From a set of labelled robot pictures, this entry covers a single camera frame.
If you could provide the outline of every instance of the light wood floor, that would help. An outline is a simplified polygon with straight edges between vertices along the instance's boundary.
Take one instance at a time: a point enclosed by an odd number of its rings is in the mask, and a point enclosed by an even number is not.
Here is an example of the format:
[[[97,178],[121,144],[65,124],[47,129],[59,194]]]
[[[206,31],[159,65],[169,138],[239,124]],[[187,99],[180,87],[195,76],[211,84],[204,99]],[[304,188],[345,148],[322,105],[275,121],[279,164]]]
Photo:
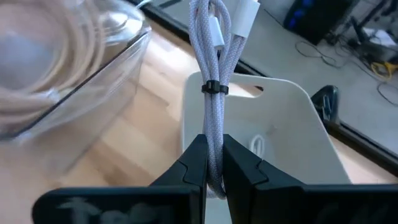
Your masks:
[[[185,79],[199,71],[191,47],[157,24],[134,101],[74,167],[60,178],[30,175],[13,161],[0,163],[0,223],[30,223],[34,200],[47,190],[70,186],[145,186],[180,155],[180,118]],[[234,86],[235,94],[251,90]],[[333,139],[355,183],[397,182]]]

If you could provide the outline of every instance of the gray floor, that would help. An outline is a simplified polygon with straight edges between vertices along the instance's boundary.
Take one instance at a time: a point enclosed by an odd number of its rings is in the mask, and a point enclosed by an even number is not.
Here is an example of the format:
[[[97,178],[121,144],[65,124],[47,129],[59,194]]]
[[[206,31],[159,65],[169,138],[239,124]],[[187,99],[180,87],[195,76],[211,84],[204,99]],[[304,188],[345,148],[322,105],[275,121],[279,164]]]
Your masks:
[[[188,4],[189,1],[182,1],[165,12],[187,25]],[[398,154],[398,108],[379,95],[377,81],[353,63],[337,69],[319,58],[303,57],[295,49],[295,43],[300,40],[301,37],[283,29],[267,12],[259,11],[241,60],[270,77],[299,84],[309,95],[325,85],[336,85],[341,92],[341,120]],[[325,44],[318,48],[336,58],[338,65],[347,60]],[[308,47],[303,46],[303,49],[316,55]],[[398,91],[394,91],[386,90],[398,103]]]

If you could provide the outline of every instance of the black cable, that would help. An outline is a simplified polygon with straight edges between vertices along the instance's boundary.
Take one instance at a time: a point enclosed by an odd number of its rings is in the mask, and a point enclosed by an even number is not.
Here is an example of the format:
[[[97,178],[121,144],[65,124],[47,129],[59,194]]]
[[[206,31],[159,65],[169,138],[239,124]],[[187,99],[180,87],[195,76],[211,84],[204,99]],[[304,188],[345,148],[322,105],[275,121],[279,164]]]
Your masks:
[[[346,57],[350,57],[350,56],[352,56],[352,55],[355,56],[355,57],[366,67],[367,70],[365,70],[360,64],[358,64],[358,63],[356,63],[355,61],[350,60],[350,59],[346,60],[346,62],[344,62],[342,65],[337,65],[336,59],[334,59],[334,58],[332,58],[332,57],[330,57],[330,56],[325,55],[324,53],[320,52],[320,50],[318,50],[314,45],[312,45],[312,44],[310,44],[310,43],[308,43],[308,42],[305,42],[305,41],[298,41],[298,42],[296,42],[296,43],[295,43],[295,49],[296,49],[296,51],[297,51],[300,55],[303,55],[304,57],[309,57],[309,58],[320,58],[320,59],[323,61],[323,63],[325,63],[325,64],[327,64],[327,65],[329,65],[329,66],[331,66],[331,67],[333,67],[333,68],[337,68],[337,69],[343,68],[344,66],[346,66],[346,65],[349,64],[349,63],[353,63],[353,64],[356,65],[359,69],[361,69],[364,73],[366,73],[366,74],[369,75],[371,78],[373,78],[373,79],[375,79],[377,82],[379,82],[379,84],[378,84],[378,86],[377,86],[377,88],[376,88],[377,92],[378,92],[387,102],[389,102],[391,105],[393,105],[393,106],[395,106],[395,107],[398,107],[398,103],[395,103],[395,102],[393,102],[392,100],[390,100],[390,99],[381,91],[381,87],[384,86],[384,85],[388,85],[389,87],[394,88],[394,89],[396,89],[397,91],[398,91],[398,87],[393,86],[393,85],[389,84],[389,83],[386,82],[386,81],[380,80],[380,79],[379,79],[378,77],[376,77],[373,73],[369,73],[368,70],[371,70],[371,69],[368,67],[368,65],[366,65],[366,63],[365,63],[363,60],[361,60],[359,57],[357,57],[357,56],[354,54],[354,49],[352,49],[352,48],[349,47],[349,46],[344,46],[344,45],[341,43],[341,40],[339,40],[339,43],[340,43],[340,48],[341,48],[341,49],[342,49],[342,47],[344,47],[344,48],[346,48],[346,49],[349,50],[349,55],[347,55]],[[299,45],[300,45],[300,44],[301,44],[301,45],[304,44],[304,45],[307,45],[307,46],[311,47],[311,48],[314,49],[314,50],[316,51],[316,53],[318,53],[319,55],[307,55],[307,54],[303,53],[303,52],[299,49]]]
[[[395,90],[398,91],[398,88],[396,86],[390,85],[388,82],[381,82],[378,84],[377,86],[377,92],[385,99],[387,100],[390,104],[394,105],[395,107],[398,107],[398,103],[395,103],[393,101],[391,101],[388,97],[385,96],[385,94],[381,91],[381,87],[387,85]]]

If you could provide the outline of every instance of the black cable tie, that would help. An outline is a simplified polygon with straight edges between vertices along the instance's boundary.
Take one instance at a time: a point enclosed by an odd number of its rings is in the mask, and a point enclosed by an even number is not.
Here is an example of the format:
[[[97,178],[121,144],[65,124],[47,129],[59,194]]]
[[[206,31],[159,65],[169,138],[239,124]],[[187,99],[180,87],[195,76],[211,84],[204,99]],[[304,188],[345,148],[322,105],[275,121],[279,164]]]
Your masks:
[[[201,86],[201,92],[206,92],[209,94],[224,93],[225,95],[228,95],[229,87],[225,85],[220,85],[220,81],[208,80],[206,84]]]

